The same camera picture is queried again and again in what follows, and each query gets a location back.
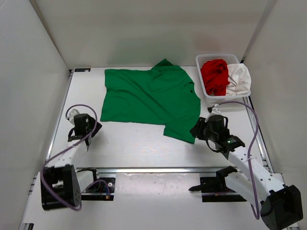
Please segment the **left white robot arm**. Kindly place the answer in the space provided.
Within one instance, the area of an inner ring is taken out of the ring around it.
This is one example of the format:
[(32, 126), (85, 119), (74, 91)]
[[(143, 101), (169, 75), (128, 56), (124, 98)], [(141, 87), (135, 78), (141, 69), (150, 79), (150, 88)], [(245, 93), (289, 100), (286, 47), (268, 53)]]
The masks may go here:
[(90, 115), (79, 114), (75, 110), (68, 120), (74, 125), (68, 134), (70, 149), (58, 156), (52, 166), (44, 167), (42, 175), (57, 196), (71, 207), (80, 209), (82, 191), (85, 188), (90, 192), (97, 191), (101, 181), (95, 175), (95, 169), (76, 172), (76, 168), (102, 125)]

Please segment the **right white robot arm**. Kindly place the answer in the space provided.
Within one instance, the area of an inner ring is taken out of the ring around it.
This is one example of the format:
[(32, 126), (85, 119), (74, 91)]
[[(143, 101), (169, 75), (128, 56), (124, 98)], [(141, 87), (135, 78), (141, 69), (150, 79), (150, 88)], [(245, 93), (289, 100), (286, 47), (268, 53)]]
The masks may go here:
[(189, 191), (209, 192), (213, 196), (232, 190), (256, 208), (256, 213), (271, 230), (285, 229), (303, 219), (299, 189), (287, 186), (252, 158), (245, 143), (230, 134), (227, 117), (200, 117), (190, 133), (199, 140), (213, 142), (214, 151), (223, 154), (232, 165), (218, 170), (215, 177)]

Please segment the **green t shirt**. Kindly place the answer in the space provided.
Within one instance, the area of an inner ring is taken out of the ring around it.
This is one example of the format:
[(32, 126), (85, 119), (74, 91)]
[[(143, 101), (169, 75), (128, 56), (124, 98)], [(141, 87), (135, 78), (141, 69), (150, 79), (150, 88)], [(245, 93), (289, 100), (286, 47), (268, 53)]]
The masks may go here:
[(103, 122), (163, 125), (163, 135), (193, 144), (201, 113), (194, 81), (163, 59), (150, 70), (106, 69)]

